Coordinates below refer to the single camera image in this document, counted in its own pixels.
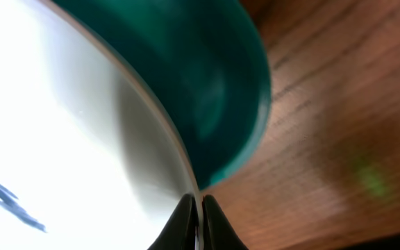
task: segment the wooden surface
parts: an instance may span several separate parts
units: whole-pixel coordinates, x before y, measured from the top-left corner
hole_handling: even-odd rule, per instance
[[[334,249],[400,232],[400,0],[244,0],[272,113],[208,190],[250,249]]]

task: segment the wooden table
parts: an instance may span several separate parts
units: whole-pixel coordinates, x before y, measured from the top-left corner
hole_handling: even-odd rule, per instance
[[[253,158],[210,188],[253,250],[400,233],[400,0],[244,0],[272,112]]]

